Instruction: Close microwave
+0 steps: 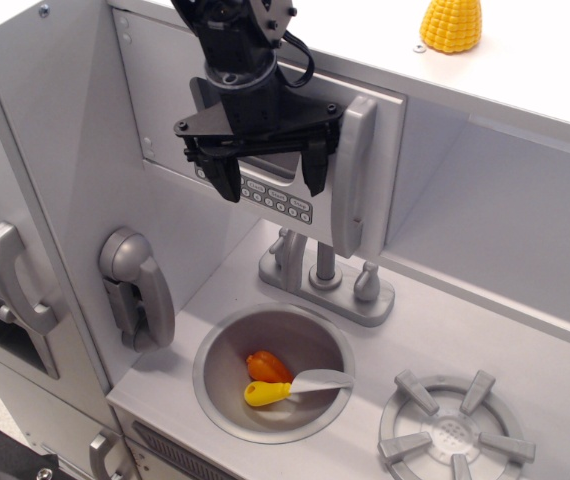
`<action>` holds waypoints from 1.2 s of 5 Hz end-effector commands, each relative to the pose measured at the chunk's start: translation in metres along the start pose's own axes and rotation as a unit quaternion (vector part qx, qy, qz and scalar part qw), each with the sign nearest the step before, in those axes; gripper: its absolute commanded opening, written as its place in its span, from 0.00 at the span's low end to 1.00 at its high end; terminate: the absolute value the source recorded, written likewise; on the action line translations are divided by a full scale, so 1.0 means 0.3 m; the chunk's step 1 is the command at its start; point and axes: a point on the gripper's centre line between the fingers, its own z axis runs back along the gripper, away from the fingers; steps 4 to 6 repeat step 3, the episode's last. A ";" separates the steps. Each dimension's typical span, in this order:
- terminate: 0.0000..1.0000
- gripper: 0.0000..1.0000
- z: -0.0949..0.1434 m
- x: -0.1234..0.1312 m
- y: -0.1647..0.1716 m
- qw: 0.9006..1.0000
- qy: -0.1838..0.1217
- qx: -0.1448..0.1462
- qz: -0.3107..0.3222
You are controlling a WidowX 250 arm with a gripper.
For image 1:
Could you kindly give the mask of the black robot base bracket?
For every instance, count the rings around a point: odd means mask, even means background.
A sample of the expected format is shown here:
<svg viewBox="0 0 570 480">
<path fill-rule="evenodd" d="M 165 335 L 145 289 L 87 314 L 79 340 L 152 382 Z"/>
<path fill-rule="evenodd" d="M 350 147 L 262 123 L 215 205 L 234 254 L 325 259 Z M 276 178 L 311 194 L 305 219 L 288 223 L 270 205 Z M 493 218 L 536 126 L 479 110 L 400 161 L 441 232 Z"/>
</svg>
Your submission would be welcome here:
<svg viewBox="0 0 570 480">
<path fill-rule="evenodd" d="M 66 479 L 56 455 L 39 455 L 0 431 L 0 479 Z"/>
</svg>

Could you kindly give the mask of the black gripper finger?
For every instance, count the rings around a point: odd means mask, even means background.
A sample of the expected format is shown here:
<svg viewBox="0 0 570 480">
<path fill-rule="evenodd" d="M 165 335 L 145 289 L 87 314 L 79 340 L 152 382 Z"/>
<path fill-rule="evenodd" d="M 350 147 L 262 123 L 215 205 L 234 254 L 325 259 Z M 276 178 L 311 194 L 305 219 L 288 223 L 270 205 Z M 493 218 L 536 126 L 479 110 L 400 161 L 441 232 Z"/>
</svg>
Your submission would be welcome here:
<svg viewBox="0 0 570 480">
<path fill-rule="evenodd" d="M 236 157 L 207 158 L 203 171 L 221 197 L 238 203 L 241 196 L 241 174 Z"/>
<path fill-rule="evenodd" d="M 302 173 L 312 197 L 325 188 L 327 175 L 327 148 L 322 139 L 310 139 L 301 151 Z"/>
</svg>

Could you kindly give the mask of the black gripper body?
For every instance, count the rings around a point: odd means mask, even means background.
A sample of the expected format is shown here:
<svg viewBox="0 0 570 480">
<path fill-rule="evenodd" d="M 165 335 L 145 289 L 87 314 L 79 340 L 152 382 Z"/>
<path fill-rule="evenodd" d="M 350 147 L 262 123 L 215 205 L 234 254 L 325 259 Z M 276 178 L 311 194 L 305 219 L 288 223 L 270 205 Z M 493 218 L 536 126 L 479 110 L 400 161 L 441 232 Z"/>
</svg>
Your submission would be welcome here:
<svg viewBox="0 0 570 480">
<path fill-rule="evenodd" d="M 185 142 L 190 162 L 207 158 L 298 154 L 310 139 L 337 150 L 344 106 L 300 95 L 283 86 L 223 91 L 207 82 L 190 85 L 197 112 L 178 120 L 175 135 Z"/>
</svg>

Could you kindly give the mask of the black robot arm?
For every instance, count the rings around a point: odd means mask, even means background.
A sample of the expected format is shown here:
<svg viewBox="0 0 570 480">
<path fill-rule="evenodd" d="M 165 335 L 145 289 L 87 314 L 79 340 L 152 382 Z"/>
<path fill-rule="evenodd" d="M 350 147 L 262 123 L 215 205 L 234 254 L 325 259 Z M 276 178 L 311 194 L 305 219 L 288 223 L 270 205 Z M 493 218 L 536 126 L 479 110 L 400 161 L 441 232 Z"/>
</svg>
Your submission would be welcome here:
<svg viewBox="0 0 570 480">
<path fill-rule="evenodd" d="M 282 43 L 308 47 L 287 26 L 290 1 L 176 1 L 205 56 L 206 84 L 215 102 L 174 126 L 188 161 L 226 200 L 241 197 L 239 158 L 297 152 L 311 195 L 325 188 L 329 157 L 339 143 L 343 106 L 296 94 L 315 63 L 295 81 L 278 65 Z"/>
</svg>

